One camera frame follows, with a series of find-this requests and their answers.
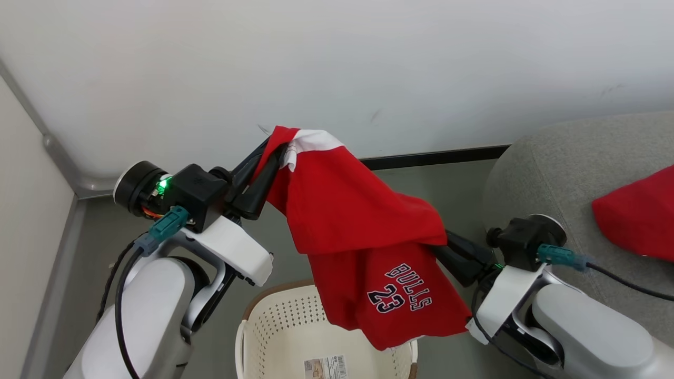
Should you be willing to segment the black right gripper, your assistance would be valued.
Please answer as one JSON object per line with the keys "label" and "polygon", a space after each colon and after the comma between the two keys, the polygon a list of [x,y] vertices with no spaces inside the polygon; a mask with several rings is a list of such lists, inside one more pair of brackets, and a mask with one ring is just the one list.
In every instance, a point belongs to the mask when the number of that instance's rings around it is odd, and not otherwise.
{"label": "black right gripper", "polygon": [[[458,281],[469,287],[489,273],[489,265],[496,263],[491,248],[472,242],[446,230],[447,246],[433,246],[431,252],[440,264]],[[515,217],[505,228],[490,228],[487,245],[491,247],[536,248],[541,244],[564,246],[566,231],[561,223],[546,214]]]}

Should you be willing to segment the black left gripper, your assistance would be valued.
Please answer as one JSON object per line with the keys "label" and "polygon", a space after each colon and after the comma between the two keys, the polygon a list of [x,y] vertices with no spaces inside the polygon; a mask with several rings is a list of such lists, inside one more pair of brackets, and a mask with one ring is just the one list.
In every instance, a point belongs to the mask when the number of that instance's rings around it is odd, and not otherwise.
{"label": "black left gripper", "polygon": [[203,233],[220,216],[239,222],[257,220],[285,157],[287,143],[273,149],[262,170],[255,172],[269,137],[236,168],[221,166],[206,171],[190,164],[175,174],[141,161],[121,175],[115,185],[115,203],[137,217],[158,220],[176,207],[187,211],[185,228]]}

